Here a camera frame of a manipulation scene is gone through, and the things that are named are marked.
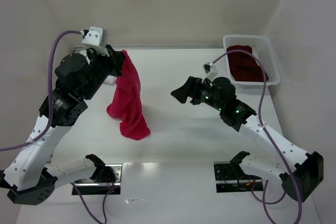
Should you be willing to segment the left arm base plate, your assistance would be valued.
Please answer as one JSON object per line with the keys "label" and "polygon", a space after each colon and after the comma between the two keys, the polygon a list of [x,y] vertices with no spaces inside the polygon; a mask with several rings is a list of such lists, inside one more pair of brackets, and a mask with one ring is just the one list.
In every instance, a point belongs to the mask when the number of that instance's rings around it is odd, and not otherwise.
{"label": "left arm base plate", "polygon": [[106,164],[98,174],[74,182],[82,195],[111,195],[121,193],[122,164]]}

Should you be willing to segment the bright red t shirt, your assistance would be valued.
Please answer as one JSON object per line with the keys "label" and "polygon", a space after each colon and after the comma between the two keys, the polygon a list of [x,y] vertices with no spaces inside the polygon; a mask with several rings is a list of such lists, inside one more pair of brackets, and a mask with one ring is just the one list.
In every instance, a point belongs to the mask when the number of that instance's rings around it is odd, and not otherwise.
{"label": "bright red t shirt", "polygon": [[122,67],[122,76],[116,79],[116,89],[112,102],[107,106],[107,114],[120,120],[122,136],[139,141],[151,134],[142,111],[141,82],[138,72],[127,51],[122,50],[125,56]]}

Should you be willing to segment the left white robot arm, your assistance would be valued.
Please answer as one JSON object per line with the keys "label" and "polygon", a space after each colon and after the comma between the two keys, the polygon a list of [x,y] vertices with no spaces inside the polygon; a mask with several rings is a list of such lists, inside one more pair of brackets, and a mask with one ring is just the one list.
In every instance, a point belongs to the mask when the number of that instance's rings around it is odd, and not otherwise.
{"label": "left white robot arm", "polygon": [[1,187],[8,198],[19,205],[39,205],[53,191],[80,179],[99,180],[112,175],[110,168],[96,155],[61,166],[47,166],[55,148],[87,109],[86,101],[98,91],[108,76],[119,77],[125,55],[106,45],[107,54],[93,48],[86,55],[65,56],[55,69],[56,87],[39,109],[35,126],[24,146],[9,167],[1,171]]}

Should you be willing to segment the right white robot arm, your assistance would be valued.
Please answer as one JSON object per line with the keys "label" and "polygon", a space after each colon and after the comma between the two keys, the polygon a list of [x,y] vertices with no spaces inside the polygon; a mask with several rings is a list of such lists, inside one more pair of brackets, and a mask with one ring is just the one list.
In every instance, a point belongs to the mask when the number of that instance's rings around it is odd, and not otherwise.
{"label": "right white robot arm", "polygon": [[280,183],[293,200],[304,202],[324,179],[324,159],[321,154],[294,145],[272,127],[259,119],[259,115],[236,97],[236,89],[228,78],[213,81],[189,77],[171,96],[179,103],[207,104],[219,111],[222,121],[238,133],[260,145],[276,162],[266,162],[248,151],[241,151],[231,161],[237,177],[256,175],[264,180]]}

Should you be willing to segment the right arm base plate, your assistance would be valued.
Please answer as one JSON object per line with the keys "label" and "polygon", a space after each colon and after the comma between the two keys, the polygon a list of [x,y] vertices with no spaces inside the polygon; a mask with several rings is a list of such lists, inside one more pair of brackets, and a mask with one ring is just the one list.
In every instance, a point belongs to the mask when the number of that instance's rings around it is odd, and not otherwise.
{"label": "right arm base plate", "polygon": [[237,177],[229,162],[214,162],[214,174],[217,193],[242,193],[263,191],[264,186],[260,177],[242,175]]}

